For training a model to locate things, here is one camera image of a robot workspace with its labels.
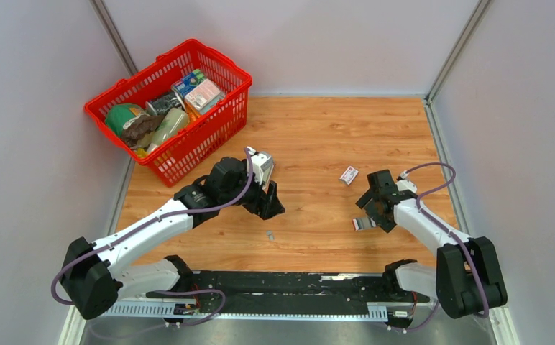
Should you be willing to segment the small red white staple box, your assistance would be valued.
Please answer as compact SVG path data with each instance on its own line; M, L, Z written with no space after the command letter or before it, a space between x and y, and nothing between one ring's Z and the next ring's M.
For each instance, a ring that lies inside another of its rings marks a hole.
M351 185L358 176L359 171L355 167L349 166L339 177L339 181L345 185Z

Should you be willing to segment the grey staple strip box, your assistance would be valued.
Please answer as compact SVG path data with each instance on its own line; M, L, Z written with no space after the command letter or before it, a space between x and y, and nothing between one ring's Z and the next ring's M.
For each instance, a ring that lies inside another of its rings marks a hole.
M363 231L367 229L373 229L377 225L376 223L369 217L365 218L354 218L352 220L352 224L355 231Z

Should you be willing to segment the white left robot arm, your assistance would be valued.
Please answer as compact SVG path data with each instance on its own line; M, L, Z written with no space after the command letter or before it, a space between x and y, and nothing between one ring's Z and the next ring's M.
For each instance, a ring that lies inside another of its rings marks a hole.
M277 184L270 179L274 159L250 147L246 153L242 160L221 158L210 173L182 187L156 211L124 230L94 241L84 237L72 241L61 271L51 282L53 298L91 320L135 295L187 296L193 287L192 273L180 257L167 256L145 265L134 261L230 206L242 206L262 220L285 213Z

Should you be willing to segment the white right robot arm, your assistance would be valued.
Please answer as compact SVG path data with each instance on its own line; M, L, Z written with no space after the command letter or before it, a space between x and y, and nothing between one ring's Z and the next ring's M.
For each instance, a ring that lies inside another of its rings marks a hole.
M471 237L438 217L422 201L405 175L393 178L389 170L367 175L368 189L356 205L366 214L354 220L389 233L399 226L429 251L433 267L414 259L386 265L382 289L391 300L419 293L439 303L451 318L487 316L508 302L508 291L495 245L485 236Z

